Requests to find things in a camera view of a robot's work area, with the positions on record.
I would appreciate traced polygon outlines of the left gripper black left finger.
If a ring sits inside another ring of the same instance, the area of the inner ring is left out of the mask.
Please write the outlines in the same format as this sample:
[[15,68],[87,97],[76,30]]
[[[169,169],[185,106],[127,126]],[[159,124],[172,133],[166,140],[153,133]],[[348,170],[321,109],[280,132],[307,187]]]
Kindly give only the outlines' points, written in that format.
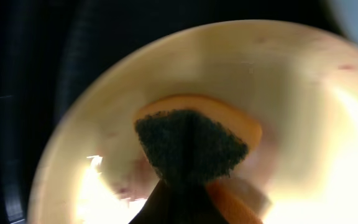
[[180,224],[182,189],[160,180],[129,224]]

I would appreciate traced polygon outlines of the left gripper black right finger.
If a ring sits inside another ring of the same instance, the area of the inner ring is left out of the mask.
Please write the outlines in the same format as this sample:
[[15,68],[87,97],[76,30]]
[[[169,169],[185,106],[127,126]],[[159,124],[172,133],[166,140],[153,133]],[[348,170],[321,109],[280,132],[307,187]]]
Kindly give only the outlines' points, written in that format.
[[182,223],[186,224],[228,224],[220,211],[214,206],[206,188],[191,185],[183,189]]

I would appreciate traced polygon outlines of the yellow green scrub sponge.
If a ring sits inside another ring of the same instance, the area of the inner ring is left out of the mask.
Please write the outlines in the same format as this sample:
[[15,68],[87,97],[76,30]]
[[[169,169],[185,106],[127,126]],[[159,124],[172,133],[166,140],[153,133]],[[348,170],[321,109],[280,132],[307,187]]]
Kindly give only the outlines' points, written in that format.
[[262,137],[259,122],[222,101],[175,95],[150,103],[135,116],[134,129],[159,181],[183,189],[206,188],[228,223],[260,218],[218,179],[227,176]]

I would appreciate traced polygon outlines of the yellow plate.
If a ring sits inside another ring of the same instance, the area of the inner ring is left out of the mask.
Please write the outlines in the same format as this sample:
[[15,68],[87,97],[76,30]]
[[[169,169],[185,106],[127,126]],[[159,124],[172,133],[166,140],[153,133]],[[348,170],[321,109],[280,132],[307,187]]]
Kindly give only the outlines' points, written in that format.
[[219,98],[255,116],[262,141],[226,181],[265,223],[358,223],[358,47],[280,21],[184,30],[104,72],[40,160],[29,223],[127,223],[157,183],[132,120],[168,95]]

